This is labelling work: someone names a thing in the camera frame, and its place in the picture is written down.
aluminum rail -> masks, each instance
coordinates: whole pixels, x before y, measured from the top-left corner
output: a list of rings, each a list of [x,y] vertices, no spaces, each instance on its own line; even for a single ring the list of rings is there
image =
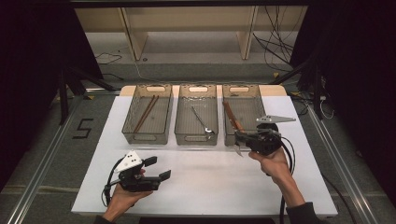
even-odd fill
[[[46,154],[41,160],[40,164],[35,171],[35,174],[32,176],[29,184],[27,185],[24,193],[20,197],[19,201],[13,208],[10,217],[7,220],[7,224],[16,224],[22,223],[24,217],[26,216],[30,205],[35,198],[38,188],[40,187],[44,177],[47,174],[50,165],[52,164],[53,159],[56,156],[59,146],[64,140],[65,133],[70,126],[71,120],[74,117],[74,114],[82,102],[83,96],[75,96],[73,102],[70,106],[70,114],[63,125],[59,126],[58,131],[55,136],[52,138],[49,147],[47,148]]]
[[[323,120],[318,120],[318,117],[315,115],[314,110],[311,106],[308,105],[309,117],[314,122],[315,127],[318,130],[320,138],[322,139],[327,151],[329,152],[329,156],[332,159],[332,163],[334,164],[338,174],[343,181],[346,190],[349,193],[349,196],[354,203],[356,210],[358,211],[361,220],[365,224],[375,224],[379,223],[377,218],[375,217],[375,213],[371,208],[371,205],[365,198],[361,188],[353,177],[352,173],[349,171],[346,162],[343,159],[343,156],[340,154],[338,147],[332,140],[332,137],[327,130]]]

finger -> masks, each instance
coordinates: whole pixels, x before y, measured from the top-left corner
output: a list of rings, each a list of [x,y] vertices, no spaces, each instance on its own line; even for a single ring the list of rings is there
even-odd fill
[[[255,152],[255,151],[250,151],[248,153],[248,155],[249,155],[249,157],[251,159],[256,160],[256,161],[261,161],[263,158],[265,158],[263,155],[261,155],[260,153]]]
[[[142,191],[139,193],[138,198],[142,199],[145,198],[147,196],[149,196],[150,194],[152,194],[154,191]]]

gray floor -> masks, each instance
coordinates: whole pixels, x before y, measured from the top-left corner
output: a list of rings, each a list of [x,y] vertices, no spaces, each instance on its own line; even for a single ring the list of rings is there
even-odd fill
[[[132,63],[131,55],[122,35],[87,34],[87,36],[90,38],[92,49],[96,54],[108,52],[122,55],[121,60],[101,65],[103,73],[111,73],[123,78],[120,80],[111,75],[105,75],[105,81],[117,87],[160,81],[182,83],[209,80],[218,83],[233,81],[267,83],[274,79],[273,73],[277,72],[264,63],[263,51],[255,41],[252,43],[249,60],[242,61],[235,36],[230,33],[150,34],[142,56],[142,59],[146,58],[146,60],[140,60],[137,63]],[[271,56],[267,56],[267,62],[270,62]],[[111,61],[112,59],[102,58],[98,59],[98,62],[106,63],[106,60]],[[280,68],[289,69],[287,65],[278,61],[272,61],[272,63]],[[285,82],[286,90],[296,91],[295,82],[297,80],[298,77],[294,77]],[[85,85],[87,88],[95,88],[89,82],[86,82]],[[70,210],[91,162],[92,154],[116,94],[91,92],[87,95],[92,95],[93,98],[84,99],[78,106],[64,140],[22,223],[93,222],[93,217],[76,215]],[[294,104],[297,112],[304,111],[303,104],[300,102],[294,102]],[[328,105],[324,105],[324,109],[332,111]],[[60,102],[54,99],[40,132],[37,133],[35,141],[31,145],[31,150],[25,153],[7,186],[0,194],[0,223],[6,223],[24,188],[34,176],[36,168],[59,128],[60,114]],[[84,135],[77,130],[82,119],[92,119],[92,121],[84,122],[84,127],[92,130],[88,138],[73,138]],[[300,116],[300,121],[320,171],[340,189],[354,216],[359,223],[362,223],[359,213],[320,139],[313,120],[309,114],[305,114]],[[371,205],[378,222],[394,223],[396,220],[395,208],[375,181],[364,159],[357,156],[357,148],[350,140],[340,119],[335,114],[332,119],[324,119],[324,123],[344,160],[347,161],[349,170]],[[330,185],[328,185],[328,189],[339,212],[338,216],[329,219],[330,222],[352,223],[341,198]],[[137,222],[138,217],[122,217],[118,221],[118,223]]]

plastic bin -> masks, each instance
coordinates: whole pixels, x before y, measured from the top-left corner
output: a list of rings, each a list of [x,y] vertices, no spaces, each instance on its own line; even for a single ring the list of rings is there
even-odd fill
[[[214,133],[205,132],[204,125]],[[216,85],[180,86],[177,102],[175,136],[178,145],[215,146],[218,141],[219,120]]]
[[[166,145],[172,114],[171,85],[138,85],[122,133],[129,144]]]
[[[223,85],[223,101],[230,104],[236,119],[240,122],[246,133],[256,133],[256,119],[265,115],[262,104],[262,95],[258,85]],[[235,144],[234,129],[229,118],[224,113],[224,130],[226,146]]]

black panel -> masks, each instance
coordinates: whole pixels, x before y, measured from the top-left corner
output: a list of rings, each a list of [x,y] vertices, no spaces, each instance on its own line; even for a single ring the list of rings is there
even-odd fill
[[[0,31],[2,189],[29,149],[64,67],[75,66],[97,78],[102,75],[72,8],[37,9],[22,1],[1,1]]]
[[[338,38],[319,62],[326,90],[358,150],[396,205],[396,11],[391,1],[353,1],[336,24]],[[308,23],[323,21],[318,12]],[[299,35],[318,35],[311,26]],[[302,47],[307,42],[299,39]]]

